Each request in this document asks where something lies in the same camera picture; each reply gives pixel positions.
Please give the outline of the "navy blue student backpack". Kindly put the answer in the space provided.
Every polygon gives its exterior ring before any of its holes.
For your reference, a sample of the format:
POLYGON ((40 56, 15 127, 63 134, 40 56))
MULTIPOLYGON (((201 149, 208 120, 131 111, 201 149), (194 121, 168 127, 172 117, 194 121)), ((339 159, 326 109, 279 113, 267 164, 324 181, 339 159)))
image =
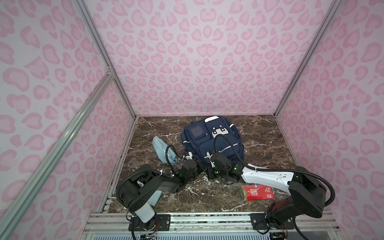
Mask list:
POLYGON ((244 145, 237 127, 222 116, 212 116, 184 128, 181 139, 186 151, 203 165, 210 165, 213 152, 226 155, 231 161, 244 158, 244 145))

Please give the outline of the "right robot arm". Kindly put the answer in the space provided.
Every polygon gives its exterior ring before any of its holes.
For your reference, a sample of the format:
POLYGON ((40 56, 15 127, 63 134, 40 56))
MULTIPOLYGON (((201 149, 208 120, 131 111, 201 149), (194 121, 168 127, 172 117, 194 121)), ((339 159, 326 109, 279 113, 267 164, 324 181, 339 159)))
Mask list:
POLYGON ((210 157, 214 176, 233 183, 263 185, 290 194, 283 200, 272 203, 266 211, 264 223, 278 229, 288 220, 299 215, 321 218, 326 206, 327 189, 319 177, 305 168, 293 170, 258 168, 253 165, 234 163, 224 154, 215 153, 210 157))

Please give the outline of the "teal water bottle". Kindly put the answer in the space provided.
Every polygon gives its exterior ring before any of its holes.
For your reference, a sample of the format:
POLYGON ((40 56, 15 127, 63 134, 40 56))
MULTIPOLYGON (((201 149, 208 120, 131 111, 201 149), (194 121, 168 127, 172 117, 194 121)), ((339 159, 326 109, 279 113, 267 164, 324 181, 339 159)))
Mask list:
MULTIPOLYGON (((167 149, 168 145, 162 139, 160 139, 157 136, 153 137, 152 145, 154 147, 154 150, 155 150, 159 160, 163 164, 167 164, 168 162, 166 160, 166 149, 167 149)), ((172 149, 168 150, 168 159, 169 159, 169 162, 171 163, 172 166, 174 166, 178 162, 177 156, 172 149)))

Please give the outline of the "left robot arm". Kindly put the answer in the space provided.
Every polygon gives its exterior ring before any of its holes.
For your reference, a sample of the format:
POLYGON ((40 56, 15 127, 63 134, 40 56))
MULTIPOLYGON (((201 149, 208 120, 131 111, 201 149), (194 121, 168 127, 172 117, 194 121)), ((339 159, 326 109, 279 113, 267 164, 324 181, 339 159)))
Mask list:
POLYGON ((171 175, 143 165, 118 184, 116 198, 142 223, 152 224, 156 220, 156 212, 149 204, 152 195, 156 191, 179 193, 202 172, 203 168, 194 160, 187 160, 171 175))

